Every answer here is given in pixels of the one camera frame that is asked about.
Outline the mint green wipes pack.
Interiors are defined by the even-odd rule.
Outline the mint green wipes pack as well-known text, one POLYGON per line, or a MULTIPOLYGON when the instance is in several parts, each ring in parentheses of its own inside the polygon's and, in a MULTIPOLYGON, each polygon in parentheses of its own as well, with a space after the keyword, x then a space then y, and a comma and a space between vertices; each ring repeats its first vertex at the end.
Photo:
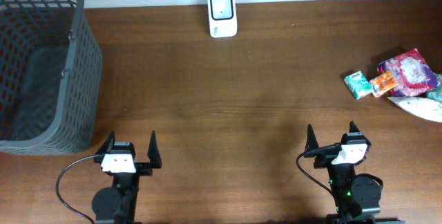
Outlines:
POLYGON ((437 79, 437 86, 435 89, 427 92, 425 96, 431 100, 442 102, 441 74, 435 73, 434 75, 437 79))

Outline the white tube with cork cap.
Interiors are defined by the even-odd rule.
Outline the white tube with cork cap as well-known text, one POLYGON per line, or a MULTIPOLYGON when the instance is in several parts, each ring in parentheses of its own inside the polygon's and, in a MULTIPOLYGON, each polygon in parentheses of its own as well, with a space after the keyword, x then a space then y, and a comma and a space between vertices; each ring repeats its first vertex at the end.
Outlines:
POLYGON ((426 97, 388 97, 404 111, 425 120, 441 123, 441 103, 426 97))

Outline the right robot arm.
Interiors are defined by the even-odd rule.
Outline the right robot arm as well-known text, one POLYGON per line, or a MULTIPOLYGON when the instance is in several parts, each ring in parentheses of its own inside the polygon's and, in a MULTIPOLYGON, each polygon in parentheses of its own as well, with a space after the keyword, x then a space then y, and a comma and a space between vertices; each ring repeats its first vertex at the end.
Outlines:
POLYGON ((318 145, 313 127, 307 126, 305 150, 299 158, 313 158, 315 169, 326 169, 329 186, 320 183, 300 169, 314 183, 328 191, 334 199, 336 213, 326 216, 326 223, 375 223, 381 210, 379 201, 383 181, 371 174, 357 174, 355 166, 366 159, 371 142, 354 122, 341 141, 328 146, 318 145))

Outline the teal tissue pocket pack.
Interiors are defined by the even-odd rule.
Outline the teal tissue pocket pack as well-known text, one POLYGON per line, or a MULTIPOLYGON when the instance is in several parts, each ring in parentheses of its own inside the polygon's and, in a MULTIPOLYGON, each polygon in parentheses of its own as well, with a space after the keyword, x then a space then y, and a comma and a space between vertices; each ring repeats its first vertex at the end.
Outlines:
POLYGON ((355 73, 352 73, 351 75, 346 76, 344 79, 344 83, 352 92, 352 95, 355 97, 356 100, 359 100, 362 97, 365 97, 372 93, 372 86, 361 71, 357 71, 355 73))

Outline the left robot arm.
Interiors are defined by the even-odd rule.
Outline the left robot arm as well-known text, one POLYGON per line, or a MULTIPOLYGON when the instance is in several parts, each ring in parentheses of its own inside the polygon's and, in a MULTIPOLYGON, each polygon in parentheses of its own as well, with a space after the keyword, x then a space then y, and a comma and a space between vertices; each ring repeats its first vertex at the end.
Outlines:
POLYGON ((152 176, 162 167, 156 133, 152 132, 147 151, 147 162, 135 161, 135 146, 118 142, 115 133, 109 136, 95 153, 94 162, 113 178, 112 185, 99 190, 91 207, 96 223, 134 223, 139 182, 142 176, 152 176))

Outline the orange tissue pocket pack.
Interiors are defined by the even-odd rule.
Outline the orange tissue pocket pack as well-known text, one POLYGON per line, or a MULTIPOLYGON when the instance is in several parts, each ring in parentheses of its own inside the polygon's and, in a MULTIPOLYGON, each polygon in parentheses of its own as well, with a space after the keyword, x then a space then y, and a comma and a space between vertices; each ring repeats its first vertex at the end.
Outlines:
POLYGON ((374 97, 381 97, 398 85, 397 80, 390 71, 386 71, 369 81, 374 97))

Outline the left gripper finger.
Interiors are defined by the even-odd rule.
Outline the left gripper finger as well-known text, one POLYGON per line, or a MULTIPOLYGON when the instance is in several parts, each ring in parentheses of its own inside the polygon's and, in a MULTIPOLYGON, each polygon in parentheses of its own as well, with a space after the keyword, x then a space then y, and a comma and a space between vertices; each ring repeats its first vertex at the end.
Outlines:
POLYGON ((114 144, 115 144, 115 132, 111 131, 108 137, 106 138, 106 140, 104 141, 104 143, 101 145, 101 147, 97 150, 95 154, 102 155, 110 152, 114 144))
POLYGON ((160 156, 160 152, 157 146, 157 138, 155 131, 152 131, 151 138, 149 141, 148 153, 147 153, 149 163, 152 168, 161 168, 162 167, 162 159, 160 156))

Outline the red purple pads pack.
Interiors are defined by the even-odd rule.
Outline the red purple pads pack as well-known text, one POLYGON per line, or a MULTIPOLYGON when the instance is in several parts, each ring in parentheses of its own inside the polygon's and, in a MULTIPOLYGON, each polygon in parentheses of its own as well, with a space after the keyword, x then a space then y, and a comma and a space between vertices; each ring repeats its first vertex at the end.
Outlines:
POLYGON ((397 85, 390 90, 394 97, 414 97, 437 88, 439 80, 417 48, 381 62, 377 71, 389 71, 397 85))

